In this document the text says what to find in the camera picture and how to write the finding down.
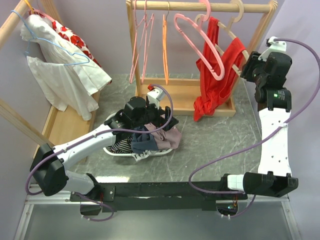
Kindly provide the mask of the beige wooden hanger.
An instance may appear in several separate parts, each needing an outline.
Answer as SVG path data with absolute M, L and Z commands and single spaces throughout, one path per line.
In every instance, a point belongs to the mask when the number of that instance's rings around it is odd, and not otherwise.
M 237 36 L 231 31 L 231 27 L 232 27 L 233 23 L 237 23 L 237 22 L 239 22 L 239 21 L 242 19 L 243 15 L 244 15 L 245 8 L 244 8 L 244 4 L 243 4 L 243 2 L 242 2 L 241 0 L 231 0 L 229 3 L 230 3 L 230 4 L 236 4 L 236 5 L 238 6 L 238 8 L 239 8 L 239 14 L 238 14 L 238 16 L 237 16 L 237 17 L 231 17 L 230 20 L 229 20 L 229 22 L 228 22 L 228 25 L 227 25 L 227 26 L 225 26 L 225 25 L 224 25 L 223 23 L 221 23 L 220 21 L 218 22 L 217 25 L 218 25 L 218 27 L 219 27 L 220 29 L 224 30 L 224 31 L 231 37 L 232 40 L 234 40 L 234 39 L 237 38 Z M 202 20 L 202 18 L 204 18 L 205 16 L 206 16 L 205 14 L 201 14 L 201 13 L 200 13 L 200 14 L 198 14 L 198 15 L 195 17 L 194 21 L 198 24 L 198 22 L 199 22 L 200 20 Z M 218 53 L 220 54 L 220 56 L 222 57 L 222 55 L 223 55 L 225 52 L 219 47 L 219 45 L 218 45 L 217 43 L 215 43 L 215 48 L 216 48 L 216 50 L 218 51 Z M 244 57 L 245 60 L 248 60 L 249 54 L 248 54 L 248 52 L 247 52 L 246 49 L 243 50 L 243 51 L 241 52 L 241 54 L 243 55 L 243 57 Z M 233 70 L 235 71 L 235 73 L 240 77 L 240 75 L 241 75 L 241 70 L 239 69 L 239 67 L 234 64 L 234 65 L 232 66 L 232 69 L 233 69 Z

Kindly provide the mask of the mauve tank top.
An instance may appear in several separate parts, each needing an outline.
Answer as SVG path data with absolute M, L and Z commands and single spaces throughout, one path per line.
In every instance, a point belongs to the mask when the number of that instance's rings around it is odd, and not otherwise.
M 175 126 L 167 131 L 160 129 L 150 134 L 159 150 L 177 149 L 182 139 L 182 133 Z

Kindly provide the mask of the navy blue tank top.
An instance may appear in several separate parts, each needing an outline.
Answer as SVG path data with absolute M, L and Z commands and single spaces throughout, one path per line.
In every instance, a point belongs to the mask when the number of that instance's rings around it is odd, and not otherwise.
M 131 140 L 131 150 L 136 154 L 145 151 L 158 151 L 156 140 L 151 133 L 133 133 Z

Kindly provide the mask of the black striped tank top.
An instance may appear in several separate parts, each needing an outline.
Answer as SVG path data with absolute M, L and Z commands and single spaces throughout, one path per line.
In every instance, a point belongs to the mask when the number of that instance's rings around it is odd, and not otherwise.
M 132 137 L 130 136 L 121 140 L 120 142 L 108 146 L 107 149 L 114 154 L 131 154 L 133 153 L 131 145 Z

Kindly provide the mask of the orange plastic hanger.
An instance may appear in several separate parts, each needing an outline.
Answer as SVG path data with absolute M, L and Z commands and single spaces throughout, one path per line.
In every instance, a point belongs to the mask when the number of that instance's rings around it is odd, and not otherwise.
M 162 60 L 165 84 L 169 84 L 169 67 L 168 67 L 168 53 L 167 53 L 167 18 L 170 12 L 170 2 L 167 2 L 167 14 L 162 17 Z

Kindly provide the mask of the white perforated plastic basket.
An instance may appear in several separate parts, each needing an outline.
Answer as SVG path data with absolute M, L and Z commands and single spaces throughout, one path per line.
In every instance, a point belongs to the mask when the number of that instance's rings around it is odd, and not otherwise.
M 156 126 L 154 126 L 152 123 L 148 123 L 148 124 L 144 125 L 143 127 L 137 128 L 138 131 L 143 131 L 143 132 L 146 132 L 146 131 L 155 132 L 155 129 L 156 129 Z M 111 155 L 114 157 L 132 157 L 132 153 L 125 153 L 125 154 L 112 153 L 112 152 L 108 151 L 107 147 L 105 147 L 103 150 L 108 155 Z M 156 150 L 156 151 L 158 151 L 158 153 L 156 153 L 155 155 L 152 155 L 152 156 L 156 156 L 156 157 L 163 156 L 163 155 L 170 153 L 172 150 L 174 150 L 174 149 Z

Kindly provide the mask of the pink wire hanger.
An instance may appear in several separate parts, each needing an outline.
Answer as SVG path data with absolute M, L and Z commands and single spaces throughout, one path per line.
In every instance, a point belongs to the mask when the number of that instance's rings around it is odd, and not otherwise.
M 144 28 L 143 28 L 143 35 L 144 35 L 144 52 L 143 52 L 143 68 L 142 68 L 142 75 L 140 79 L 140 83 L 143 84 L 145 80 L 145 75 L 147 71 L 147 64 L 148 64 L 148 54 L 149 54 L 149 47 L 151 42 L 151 36 L 153 31 L 154 25 L 154 14 L 152 13 L 150 18 L 147 16 L 147 1 L 144 2 Z
M 133 81 L 135 80 L 136 83 L 140 84 L 141 80 L 140 80 L 140 69 L 139 69 L 139 56 L 140 56 L 140 51 L 141 51 L 141 47 L 143 45 L 143 37 L 145 36 L 145 32 L 146 32 L 146 28 L 148 27 L 147 24 L 147 16 L 146 16 L 146 12 L 144 12 L 144 15 L 142 17 L 141 20 L 138 20 L 137 18 L 137 8 L 138 6 L 138 1 L 137 0 L 133 0 L 130 3 L 130 7 L 131 7 L 131 26 L 132 26 L 132 35 L 133 35 L 133 39 L 131 40 L 131 44 L 132 44 L 132 61 L 131 61 L 131 69 L 130 69 L 130 78 L 129 78 L 129 83 L 132 84 Z M 138 30 L 139 27 L 143 26 L 143 30 L 142 30 L 142 36 L 140 38 L 140 43 L 138 43 L 139 37 L 138 37 Z

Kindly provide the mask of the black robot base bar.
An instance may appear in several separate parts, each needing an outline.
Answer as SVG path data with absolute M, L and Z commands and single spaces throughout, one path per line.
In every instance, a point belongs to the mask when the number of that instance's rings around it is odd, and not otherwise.
M 227 189 L 222 181 L 197 181 L 197 187 L 218 193 L 205 193 L 190 186 L 187 181 L 178 182 L 98 182 L 86 195 L 90 200 L 101 201 L 103 212 L 201 209 L 215 211 L 216 201 L 247 200 L 242 193 L 223 193 Z

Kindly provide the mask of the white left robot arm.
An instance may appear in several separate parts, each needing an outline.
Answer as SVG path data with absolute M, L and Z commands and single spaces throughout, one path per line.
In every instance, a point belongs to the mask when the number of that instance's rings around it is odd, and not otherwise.
M 142 97 L 132 97 L 124 108 L 105 120 L 95 130 L 70 142 L 41 145 L 30 167 L 27 180 L 35 179 L 45 196 L 70 191 L 82 194 L 88 201 L 100 195 L 100 184 L 89 173 L 78 174 L 70 168 L 80 160 L 104 147 L 110 147 L 133 133 L 143 133 L 142 127 L 153 124 L 156 130 L 169 130 L 178 124 L 173 108 L 162 109 Z

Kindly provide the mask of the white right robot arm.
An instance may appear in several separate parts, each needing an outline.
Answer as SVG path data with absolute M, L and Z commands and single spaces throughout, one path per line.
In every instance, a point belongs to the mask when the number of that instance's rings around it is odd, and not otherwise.
M 262 59 L 256 51 L 242 68 L 241 78 L 255 83 L 254 98 L 261 123 L 261 158 L 256 173 L 225 174 L 220 196 L 231 199 L 237 191 L 250 195 L 282 197 L 299 186 L 292 176 L 288 157 L 288 124 L 292 95 L 284 87 L 292 59 L 282 52 L 271 52 Z

